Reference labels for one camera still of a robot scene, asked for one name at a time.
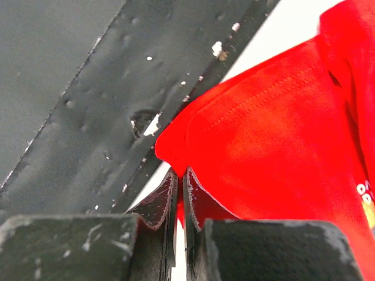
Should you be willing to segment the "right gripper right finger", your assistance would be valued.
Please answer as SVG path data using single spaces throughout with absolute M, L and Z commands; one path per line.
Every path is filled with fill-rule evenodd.
M 347 238 L 311 220 L 242 220 L 187 169 L 182 180 L 187 280 L 362 280 Z

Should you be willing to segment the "bright red t-shirt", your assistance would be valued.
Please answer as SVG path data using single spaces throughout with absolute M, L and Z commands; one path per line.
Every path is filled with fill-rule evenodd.
M 343 1 L 316 37 L 217 85 L 160 134 L 242 219 L 324 220 L 374 279 L 374 2 Z

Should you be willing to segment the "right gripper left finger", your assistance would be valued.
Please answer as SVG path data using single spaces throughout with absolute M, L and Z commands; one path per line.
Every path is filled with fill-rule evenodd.
M 17 215 L 1 225 L 2 280 L 169 280 L 178 177 L 123 214 Z

